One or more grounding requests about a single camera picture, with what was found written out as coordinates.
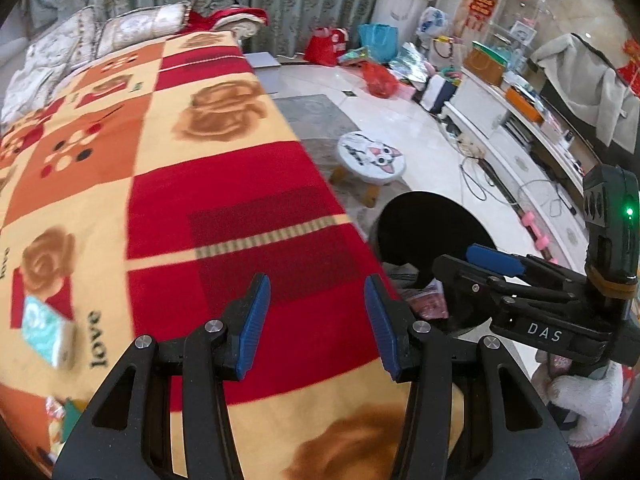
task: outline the gray box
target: gray box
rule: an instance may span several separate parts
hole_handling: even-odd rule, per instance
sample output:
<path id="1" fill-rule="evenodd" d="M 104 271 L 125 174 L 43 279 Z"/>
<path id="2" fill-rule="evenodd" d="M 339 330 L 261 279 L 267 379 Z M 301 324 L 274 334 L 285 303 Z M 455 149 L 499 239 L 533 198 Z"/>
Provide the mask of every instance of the gray box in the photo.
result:
<path id="1" fill-rule="evenodd" d="M 268 52 L 244 54 L 267 94 L 280 91 L 280 63 Z"/>

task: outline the gray rug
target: gray rug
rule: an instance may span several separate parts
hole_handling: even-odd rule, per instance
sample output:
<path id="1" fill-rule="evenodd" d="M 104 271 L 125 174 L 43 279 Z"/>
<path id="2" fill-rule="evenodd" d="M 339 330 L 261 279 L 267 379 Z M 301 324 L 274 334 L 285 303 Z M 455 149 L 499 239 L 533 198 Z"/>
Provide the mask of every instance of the gray rug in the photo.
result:
<path id="1" fill-rule="evenodd" d="M 326 95 L 284 97 L 273 101 L 322 176 L 328 180 L 338 165 L 335 159 L 338 139 L 342 134 L 359 131 L 359 127 Z M 357 177 L 350 175 L 340 184 L 332 186 L 332 189 L 365 239 L 369 237 L 370 229 L 383 207 L 394 197 L 411 191 L 404 180 L 396 180 L 382 187 L 375 208 L 370 209 L 360 202 L 367 184 Z"/>

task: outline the round stool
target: round stool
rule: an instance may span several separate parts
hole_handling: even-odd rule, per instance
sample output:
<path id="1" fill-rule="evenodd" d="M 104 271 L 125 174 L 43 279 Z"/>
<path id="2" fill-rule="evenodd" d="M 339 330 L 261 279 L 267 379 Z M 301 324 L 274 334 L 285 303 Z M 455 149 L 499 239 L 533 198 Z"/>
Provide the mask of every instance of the round stool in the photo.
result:
<path id="1" fill-rule="evenodd" d="M 369 184 L 362 199 L 367 207 L 376 205 L 380 186 L 397 180 L 406 169 L 404 155 L 400 150 L 362 132 L 341 136 L 335 156 L 340 166 L 335 168 L 329 182 L 337 184 L 348 173 L 353 173 Z"/>

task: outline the white floor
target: white floor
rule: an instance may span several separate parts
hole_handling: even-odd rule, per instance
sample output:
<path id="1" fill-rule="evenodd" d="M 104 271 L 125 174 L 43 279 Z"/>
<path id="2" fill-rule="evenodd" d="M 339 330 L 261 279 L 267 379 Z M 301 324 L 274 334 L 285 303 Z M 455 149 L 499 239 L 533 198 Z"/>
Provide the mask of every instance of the white floor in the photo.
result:
<path id="1" fill-rule="evenodd" d="M 460 171 L 463 160 L 443 137 L 438 123 L 414 102 L 399 98 L 379 99 L 370 95 L 359 69 L 324 66 L 283 66 L 280 69 L 280 92 L 272 98 L 325 94 L 363 131 L 382 137 L 406 157 L 404 180 L 412 190 L 438 193 L 462 204 L 478 218 L 496 246 L 508 253 L 538 254 L 515 211 L 491 196 L 478 200 L 465 185 Z M 348 97 L 351 91 L 356 97 Z M 487 187 L 483 172 L 472 160 L 465 163 L 474 170 Z M 503 197 L 494 188 L 494 194 Z M 537 367 L 535 350 L 517 345 L 518 351 L 532 373 Z"/>

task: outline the red and yellow blanket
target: red and yellow blanket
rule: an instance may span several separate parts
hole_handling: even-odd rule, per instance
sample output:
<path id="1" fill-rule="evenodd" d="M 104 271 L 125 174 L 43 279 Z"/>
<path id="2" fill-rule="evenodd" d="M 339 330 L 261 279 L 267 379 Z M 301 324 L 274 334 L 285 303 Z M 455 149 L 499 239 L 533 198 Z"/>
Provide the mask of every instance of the red and yellow blanket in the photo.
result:
<path id="1" fill-rule="evenodd" d="M 364 309 L 380 268 L 231 34 L 113 54 L 56 97 L 0 152 L 0 410 L 34 460 L 49 449 L 44 397 L 88 400 L 136 336 L 187 335 L 260 271 L 272 300 L 254 368 L 226 385 L 246 478 L 342 478 L 326 468 L 353 431 L 388 474 L 408 390 L 384 373 Z M 23 341 L 25 296 L 76 323 L 71 370 Z M 180 407 L 175 381 L 184 474 Z"/>

